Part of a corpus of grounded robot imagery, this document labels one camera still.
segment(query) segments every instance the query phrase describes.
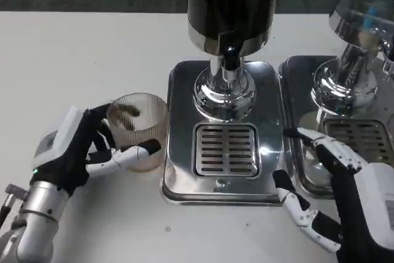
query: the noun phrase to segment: stainless steel base plate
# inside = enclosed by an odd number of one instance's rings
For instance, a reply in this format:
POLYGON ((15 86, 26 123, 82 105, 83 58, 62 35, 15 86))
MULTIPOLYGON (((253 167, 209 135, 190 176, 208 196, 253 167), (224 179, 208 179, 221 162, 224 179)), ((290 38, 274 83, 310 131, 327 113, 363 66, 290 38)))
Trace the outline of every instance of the stainless steel base plate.
MULTIPOLYGON (((393 150, 392 134, 394 132, 394 104, 392 103, 394 88, 384 78, 382 61, 376 60, 373 69, 378 87, 372 105, 362 113, 353 114, 349 121, 345 121, 344 117, 328 115, 319 111, 310 95, 315 71, 321 64, 334 58, 329 56, 295 56, 289 58, 280 66, 279 77, 281 78, 280 85, 285 114, 284 126, 289 128, 305 127, 323 133, 328 132, 334 137, 340 136, 339 140, 344 140, 352 148, 357 149, 368 161, 379 160, 380 158, 379 161, 386 160, 383 157, 388 157, 387 161, 390 161, 393 150), (335 127, 338 120, 343 120, 343 123, 349 124, 350 127, 348 129, 340 125, 335 127), (364 122, 373 124, 371 127, 363 127, 364 122), (365 137, 365 133, 369 131, 371 131, 371 135, 377 136, 376 139, 371 139, 374 144, 363 142, 366 139, 362 137, 365 137), (346 139, 341 133, 348 132, 352 136, 346 139), (365 151, 368 145, 379 147, 382 144, 385 147, 382 149, 386 151, 385 155, 376 154, 377 150, 375 150, 374 157, 371 157, 371 154, 365 151)), ((308 147, 302 145, 299 140, 285 138, 284 147, 288 152, 286 153, 287 166, 295 168, 292 173, 296 176, 298 184, 314 197, 332 197, 331 177, 316 155, 308 147)))
POLYGON ((171 72, 164 196, 175 204, 279 204, 272 178, 282 155, 278 74, 267 63, 246 63, 255 103, 245 117, 223 123, 204 117, 193 101, 207 67, 187 61, 171 72))
POLYGON ((247 124, 202 124, 196 128, 199 176, 254 177, 259 172, 254 128, 247 124))

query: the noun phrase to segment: robotic hand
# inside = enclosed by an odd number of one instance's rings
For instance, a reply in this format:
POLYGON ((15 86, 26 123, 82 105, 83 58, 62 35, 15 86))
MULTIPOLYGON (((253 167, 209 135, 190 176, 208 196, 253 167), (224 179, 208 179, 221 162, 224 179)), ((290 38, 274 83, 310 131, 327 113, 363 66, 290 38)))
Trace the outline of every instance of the robotic hand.
POLYGON ((283 206, 313 241, 343 262, 394 262, 394 168, 368 163, 349 146, 304 128, 284 131, 313 148, 332 174, 341 224, 310 209, 284 170, 273 178, 283 206))
POLYGON ((108 174, 156 153, 156 139, 115 148, 103 121, 109 104, 79 111, 71 107, 56 131, 42 138, 33 160, 30 189, 14 185, 0 209, 0 227, 15 200, 23 203, 11 230, 0 238, 0 263, 46 263, 52 260, 52 241, 67 200, 88 178, 108 174), (88 153, 92 144, 97 151, 88 153))

